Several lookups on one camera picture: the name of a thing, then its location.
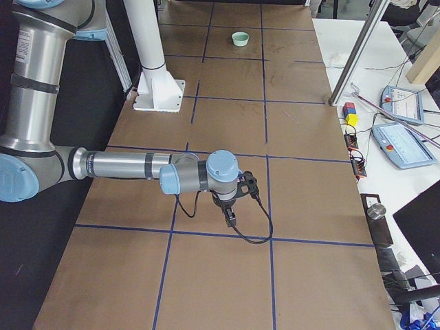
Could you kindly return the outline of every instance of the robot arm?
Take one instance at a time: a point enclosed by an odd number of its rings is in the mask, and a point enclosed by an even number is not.
[[[179,111],[184,82],[174,81],[166,71],[153,2],[124,0],[124,4],[143,68],[144,95],[137,103],[147,109]],[[232,209],[235,201],[251,195],[264,210],[255,177],[241,173],[229,151],[216,151],[202,161],[191,153],[112,153],[54,146],[50,132],[66,42],[74,36],[105,38],[105,0],[16,0],[13,8],[20,32],[7,126],[0,136],[0,201],[29,199],[67,180],[110,177],[158,179],[163,193],[176,196],[209,191],[227,225],[240,235]],[[271,237],[272,222],[264,212]],[[264,243],[269,237],[247,241]]]

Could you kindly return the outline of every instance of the black cable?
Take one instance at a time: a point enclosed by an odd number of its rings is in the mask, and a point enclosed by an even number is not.
[[[124,99],[127,99],[127,96],[130,93],[131,89],[138,83],[138,81],[140,79],[140,75],[142,74],[142,64],[140,64],[140,61],[138,61],[134,58],[131,58],[129,56],[125,56],[122,52],[119,52],[119,54],[121,54],[124,59],[127,59],[127,60],[134,62],[138,65],[136,75],[133,77],[133,80],[131,81],[131,85],[124,93]]]
[[[363,131],[358,131],[357,134],[359,134],[359,133],[366,133],[366,132],[368,132],[368,131],[370,131],[370,130],[371,130],[371,128],[369,128],[369,129],[365,129],[365,130],[363,130]]]
[[[200,190],[197,191],[197,194],[195,195],[195,199],[194,199],[194,211],[192,212],[192,214],[189,214],[187,210],[185,210],[184,206],[182,205],[182,203],[180,202],[179,199],[179,195],[175,195],[176,197],[176,202],[179,204],[180,208],[182,211],[184,211],[184,213],[186,214],[186,216],[188,218],[194,218],[195,214],[197,213],[197,204],[199,203],[199,194],[200,194]]]
[[[413,95],[415,95],[415,94],[418,94],[418,93],[423,92],[425,89],[428,89],[428,88],[425,87],[425,88],[423,88],[423,89],[420,89],[419,91],[414,91],[414,92],[412,92],[410,95],[406,96],[405,98],[401,98],[400,100],[390,101],[390,102],[387,102],[387,103],[396,103],[396,102],[400,102],[400,101],[406,100],[407,98],[410,98],[411,96],[413,96]]]
[[[215,198],[217,198],[218,200],[220,200],[219,195],[217,194],[217,192],[210,190],[210,192],[215,196]],[[245,235],[243,235],[241,233],[240,230],[237,229],[237,227],[235,225],[233,225],[229,219],[227,219],[227,222],[229,224],[230,227],[232,227],[232,229],[242,238],[244,239],[246,242],[251,243],[251,244],[263,244],[266,243],[267,241],[269,241],[272,238],[272,235],[274,233],[274,224],[272,223],[272,219],[269,215],[269,213],[267,213],[266,209],[264,209],[263,204],[261,203],[261,199],[260,199],[260,195],[255,195],[252,196],[252,198],[254,198],[256,200],[256,202],[258,203],[258,205],[260,206],[261,210],[263,210],[264,214],[267,217],[267,220],[269,221],[269,235],[264,238],[261,239],[260,241],[253,241],[249,238],[247,238]]]
[[[432,137],[431,140],[435,140],[435,139],[438,139],[438,138],[440,138],[440,134],[438,134],[438,135]]]
[[[341,122],[341,126],[342,126],[342,125],[345,125],[345,134],[349,134],[349,135],[354,135],[354,136],[356,136],[356,134],[358,133],[358,132],[356,131],[356,128],[355,128],[353,125],[349,124],[348,122]],[[354,132],[351,132],[351,133],[347,132],[347,127],[351,127],[351,128],[354,130]]]
[[[87,24],[89,24],[91,22],[91,20],[93,19],[94,15],[95,15],[95,0],[91,0],[91,9],[90,9],[90,14],[87,17],[87,19],[81,23],[80,25],[78,25],[78,30],[81,30],[82,28],[85,28],[87,26]]]
[[[426,122],[426,123],[424,123],[423,125],[426,125],[426,126],[431,126],[431,127],[435,127],[435,128],[438,128],[438,129],[440,129],[440,126],[438,126],[438,125],[433,125],[433,124],[428,124],[427,122]]]
[[[409,62],[410,60],[406,60],[403,63],[400,63],[399,65],[395,65],[393,67],[383,67],[383,68],[376,68],[376,67],[366,67],[365,70],[377,70],[377,71],[384,71],[384,70],[388,70],[388,69],[395,69],[395,68],[400,68],[401,65],[406,64],[407,62]]]

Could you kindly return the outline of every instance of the white bowl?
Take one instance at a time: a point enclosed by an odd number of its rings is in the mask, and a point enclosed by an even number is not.
[[[232,34],[232,42],[238,47],[243,47],[248,44],[249,34],[246,32],[235,32]]]

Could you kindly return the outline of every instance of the wire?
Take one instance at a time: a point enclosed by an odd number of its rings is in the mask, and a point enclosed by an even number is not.
[[[437,306],[437,308],[434,309],[433,313],[431,314],[431,317],[429,319],[427,319],[427,321],[425,322],[425,325],[420,330],[425,330],[426,328],[428,328],[429,323],[432,321],[432,319],[434,318],[434,315],[438,312],[439,309],[440,309],[440,306]]]
[[[396,67],[400,67],[402,64],[406,64],[407,62],[409,62],[410,59],[406,60],[404,63],[401,63],[399,65],[395,65],[393,67],[383,67],[383,68],[376,68],[376,67],[365,67],[365,70],[377,70],[377,71],[384,71],[384,70],[388,70],[388,69],[395,69]]]
[[[184,211],[184,213],[186,214],[186,216],[188,218],[194,218],[195,214],[197,213],[197,204],[199,203],[199,194],[200,194],[200,190],[197,191],[197,194],[195,195],[195,199],[194,199],[194,211],[192,212],[192,214],[189,214],[189,212],[187,210],[185,210],[184,206],[182,205],[182,203],[180,202],[180,198],[179,195],[175,195],[176,197],[176,202],[179,204],[180,208],[182,211]]]
[[[211,192],[211,193],[212,193],[212,194],[213,194],[218,200],[220,200],[219,195],[217,194],[216,191],[214,191],[214,190],[210,190],[210,192]],[[245,235],[243,235],[243,234],[241,233],[241,231],[238,230],[238,228],[237,228],[235,225],[233,225],[232,222],[231,222],[228,218],[226,218],[226,221],[228,222],[228,225],[229,225],[230,227],[232,227],[232,229],[233,229],[233,230],[234,230],[234,231],[235,231],[235,232],[236,232],[236,233],[237,233],[242,239],[244,239],[246,242],[251,243],[251,244],[263,244],[263,243],[266,243],[267,241],[269,241],[269,240],[272,238],[272,235],[273,235],[273,233],[274,233],[274,224],[272,223],[272,218],[270,217],[269,213],[267,213],[266,209],[264,209],[264,206],[263,206],[263,204],[261,203],[260,195],[252,196],[252,198],[254,198],[254,199],[256,200],[256,202],[257,202],[258,205],[260,206],[261,210],[263,210],[264,214],[266,215],[267,220],[269,221],[269,235],[268,235],[267,237],[265,237],[264,239],[261,239],[260,241],[254,241],[254,240],[251,240],[251,239],[249,239],[248,237],[246,237]]]
[[[431,140],[435,140],[435,139],[438,139],[438,138],[440,138],[440,134],[438,134],[438,135],[432,137]]]
[[[405,98],[401,98],[401,99],[399,99],[399,100],[390,101],[390,102],[387,102],[387,103],[396,103],[396,102],[400,102],[400,101],[406,100],[407,98],[410,98],[411,96],[413,96],[413,95],[415,95],[415,94],[418,94],[418,93],[423,92],[425,89],[428,89],[428,88],[425,87],[425,88],[423,88],[423,89],[420,89],[419,91],[414,91],[414,92],[412,92],[410,95],[406,96]]]
[[[424,123],[423,125],[430,126],[430,127],[435,127],[435,128],[437,128],[437,129],[440,129],[440,126],[438,126],[438,125],[433,125],[433,124],[428,124],[427,122]]]

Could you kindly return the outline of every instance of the grid line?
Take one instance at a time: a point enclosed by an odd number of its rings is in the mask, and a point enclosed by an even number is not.
[[[184,96],[184,98],[195,98],[195,96]],[[291,101],[291,100],[258,100],[252,98],[218,98],[214,96],[198,96],[207,100],[229,100],[229,101],[245,101],[245,102],[273,102],[273,103],[295,103],[303,105],[325,105],[325,102],[316,101]]]
[[[191,121],[190,123],[194,123],[194,116],[195,116],[195,107],[197,106],[197,100],[199,96],[199,88],[200,88],[200,80],[197,82],[197,89],[195,91],[195,100],[194,100],[194,106],[192,107],[192,115],[191,115]]]
[[[270,196],[270,162],[266,155],[266,176],[267,176],[267,209],[269,216],[272,218],[272,203]],[[274,242],[272,238],[269,240],[270,253],[270,285],[272,293],[272,330],[276,330],[276,300],[275,300],[275,265],[274,265]]]
[[[159,293],[157,294],[157,302],[156,302],[156,308],[155,308],[155,312],[154,312],[154,319],[153,319],[153,328],[152,328],[152,330],[156,329],[157,318],[159,317],[160,302],[161,302],[161,299],[162,299],[162,292],[163,292],[164,283],[165,283],[166,267],[168,265],[168,258],[170,256],[171,241],[173,240],[173,230],[174,230],[174,224],[175,224],[175,221],[176,221],[176,212],[177,212],[177,201],[174,204],[173,221],[171,221],[170,234],[169,234],[169,237],[168,237],[168,244],[166,246],[164,268],[162,269],[162,276],[160,278]]]
[[[142,146],[118,146],[118,145],[108,145],[108,148],[119,148],[119,149],[131,149],[131,150],[140,150],[140,151],[167,151],[171,153],[185,153],[188,150],[178,150],[178,149],[165,149],[165,148],[146,148]],[[191,153],[199,153],[202,155],[210,155],[212,151],[198,151],[191,150]],[[236,156],[241,157],[256,157],[256,158],[269,158],[273,160],[304,160],[309,162],[331,162],[331,163],[344,163],[350,164],[349,160],[341,160],[341,159],[325,159],[325,158],[307,158],[307,157],[294,157],[294,156],[275,156],[275,155],[253,155],[247,153],[233,153]]]
[[[210,18],[209,18],[208,33],[206,34],[205,49],[203,50],[203,58],[201,59],[201,62],[202,62],[202,63],[205,63],[206,48],[207,48],[207,46],[208,46],[209,32],[210,32],[210,30],[211,30],[212,16],[213,16],[213,14],[214,14],[214,5],[215,5],[215,2],[213,2],[213,3],[212,3],[212,6],[211,6],[211,16],[210,16]]]
[[[264,134],[265,142],[269,142],[269,134],[267,132],[267,103],[266,103],[266,75],[264,66],[264,30],[263,30],[263,4],[260,2],[260,24],[261,24],[261,58],[263,59],[263,99],[264,99]]]
[[[234,234],[219,234],[215,232],[188,232],[185,230],[161,230],[161,229],[149,229],[149,228],[137,228],[137,227],[122,227],[122,226],[114,226],[114,225],[94,225],[94,224],[85,224],[78,223],[75,227],[79,228],[89,228],[89,229],[105,229],[105,230],[126,230],[133,232],[157,232],[162,234],[179,234],[179,235],[188,235],[188,236],[203,236],[203,237],[219,237],[224,239],[242,239],[238,235]],[[247,236],[250,239],[264,239],[262,236]],[[338,241],[319,241],[313,239],[288,239],[283,237],[273,237],[273,241],[276,242],[288,242],[288,243],[306,243],[306,244],[321,244],[321,245],[343,245],[343,246],[353,246],[353,247],[361,247],[361,248],[374,248],[373,244],[368,243],[351,243],[351,242],[338,242]]]
[[[203,58],[203,56],[197,55],[179,55],[179,54],[165,54],[164,56],[172,56],[172,57],[191,57],[191,58]],[[212,60],[246,60],[246,61],[270,61],[263,60],[262,58],[246,58],[246,57],[221,57],[221,56],[205,56],[205,58],[209,58]]]
[[[221,26],[221,25],[203,25],[203,24],[178,24],[178,23],[159,23],[159,25],[176,25],[176,26],[197,26],[200,28],[234,28],[234,29],[253,29],[259,30],[261,27],[250,27],[250,26]],[[299,32],[315,32],[315,30],[310,29],[289,29],[282,27],[263,27],[263,30],[280,30],[280,31],[299,31]]]

